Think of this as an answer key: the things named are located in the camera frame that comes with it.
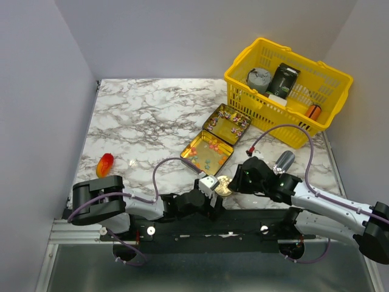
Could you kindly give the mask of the gold jar lid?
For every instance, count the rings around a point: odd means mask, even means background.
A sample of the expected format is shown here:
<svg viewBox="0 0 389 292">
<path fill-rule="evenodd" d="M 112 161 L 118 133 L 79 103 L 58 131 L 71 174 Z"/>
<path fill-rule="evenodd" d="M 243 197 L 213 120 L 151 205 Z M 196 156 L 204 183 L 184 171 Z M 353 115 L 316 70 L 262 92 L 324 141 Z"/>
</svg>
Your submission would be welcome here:
<svg viewBox="0 0 389 292">
<path fill-rule="evenodd" d="M 219 181 L 219 185 L 216 187 L 215 192 L 219 196 L 231 195 L 232 191 L 228 188 L 228 186 L 231 183 L 232 179 L 226 175 L 219 176 L 219 177 L 217 177 L 217 179 Z"/>
</svg>

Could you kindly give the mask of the silver metal scoop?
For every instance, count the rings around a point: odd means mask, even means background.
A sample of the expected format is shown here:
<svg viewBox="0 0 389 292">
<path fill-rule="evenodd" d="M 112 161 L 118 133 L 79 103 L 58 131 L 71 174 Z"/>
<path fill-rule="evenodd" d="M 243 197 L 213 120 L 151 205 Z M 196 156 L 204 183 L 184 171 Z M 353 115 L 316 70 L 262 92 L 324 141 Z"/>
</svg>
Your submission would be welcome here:
<svg viewBox="0 0 389 292">
<path fill-rule="evenodd" d="M 274 173 L 276 175 L 286 173 L 291 167 L 291 165 L 294 163 L 294 161 L 295 161 L 294 153 L 290 150 L 284 151 L 273 166 Z"/>
</svg>

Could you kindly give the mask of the hinged candy tin box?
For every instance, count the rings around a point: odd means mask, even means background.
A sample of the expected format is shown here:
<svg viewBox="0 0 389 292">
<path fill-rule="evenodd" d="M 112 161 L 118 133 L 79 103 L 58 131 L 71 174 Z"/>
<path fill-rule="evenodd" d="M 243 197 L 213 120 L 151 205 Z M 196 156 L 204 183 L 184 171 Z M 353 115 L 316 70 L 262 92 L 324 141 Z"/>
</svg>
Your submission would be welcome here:
<svg viewBox="0 0 389 292">
<path fill-rule="evenodd" d="M 232 157 L 235 146 L 250 124 L 247 116 L 222 103 L 183 149 L 181 158 L 190 168 L 215 176 Z"/>
</svg>

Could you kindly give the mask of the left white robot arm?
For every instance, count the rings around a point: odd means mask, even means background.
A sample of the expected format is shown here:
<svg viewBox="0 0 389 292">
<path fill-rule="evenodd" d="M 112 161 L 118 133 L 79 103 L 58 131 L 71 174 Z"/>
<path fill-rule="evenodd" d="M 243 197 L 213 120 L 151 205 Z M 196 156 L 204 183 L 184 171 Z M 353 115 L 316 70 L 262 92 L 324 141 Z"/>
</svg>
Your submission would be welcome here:
<svg viewBox="0 0 389 292">
<path fill-rule="evenodd" d="M 129 240 L 135 231 L 133 216 L 148 221 L 169 223 L 193 214 L 216 220 L 225 211 L 223 199 L 216 194 L 219 185 L 214 176 L 194 181 L 193 189 L 181 195 L 145 195 L 125 193 L 121 176 L 109 176 L 79 182 L 72 188 L 72 213 L 68 222 L 76 226 L 100 224 L 121 240 Z"/>
</svg>

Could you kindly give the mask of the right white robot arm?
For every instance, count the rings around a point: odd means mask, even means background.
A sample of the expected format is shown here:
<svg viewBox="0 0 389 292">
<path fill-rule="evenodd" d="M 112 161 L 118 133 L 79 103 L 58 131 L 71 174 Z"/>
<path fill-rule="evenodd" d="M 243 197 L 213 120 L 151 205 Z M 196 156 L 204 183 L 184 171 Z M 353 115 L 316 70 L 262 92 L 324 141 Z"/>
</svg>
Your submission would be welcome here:
<svg viewBox="0 0 389 292">
<path fill-rule="evenodd" d="M 388 206 L 358 203 L 312 187 L 305 179 L 287 173 L 293 162 L 294 157 L 279 158 L 269 167 L 251 157 L 237 166 L 228 188 L 299 208 L 295 218 L 280 222 L 286 238 L 299 233 L 319 235 L 355 246 L 370 260 L 388 264 Z"/>
</svg>

